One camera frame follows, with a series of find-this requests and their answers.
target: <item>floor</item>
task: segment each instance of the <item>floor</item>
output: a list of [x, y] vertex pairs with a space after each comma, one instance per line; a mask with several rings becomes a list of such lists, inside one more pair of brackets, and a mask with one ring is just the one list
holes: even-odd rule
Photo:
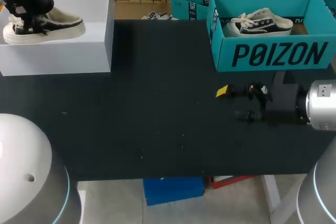
[[[299, 175], [277, 175], [283, 197]], [[203, 197], [148, 207], [141, 179], [80, 182], [86, 190], [83, 224], [269, 224], [260, 177], [220, 189], [207, 188]], [[294, 213], [287, 224], [300, 224]]]

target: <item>sneaker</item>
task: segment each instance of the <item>sneaker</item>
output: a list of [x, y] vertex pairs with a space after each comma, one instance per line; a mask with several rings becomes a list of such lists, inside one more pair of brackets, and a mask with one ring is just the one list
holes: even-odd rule
[[291, 20], [273, 14], [268, 8], [263, 8], [231, 19], [231, 22], [223, 28], [223, 33], [225, 37], [286, 36], [290, 35], [292, 28]]
[[85, 33], [83, 19], [53, 8], [30, 22], [10, 17], [4, 27], [4, 40], [8, 44], [36, 44], [51, 40], [77, 38]]

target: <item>black table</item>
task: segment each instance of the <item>black table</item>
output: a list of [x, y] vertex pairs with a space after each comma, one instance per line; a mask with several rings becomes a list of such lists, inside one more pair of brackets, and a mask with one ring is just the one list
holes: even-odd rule
[[[294, 74], [306, 88], [335, 78]], [[112, 73], [1, 77], [0, 113], [36, 123], [78, 180], [307, 173], [334, 133], [238, 122], [257, 102], [215, 98], [273, 75], [216, 72], [204, 22], [119, 21]]]

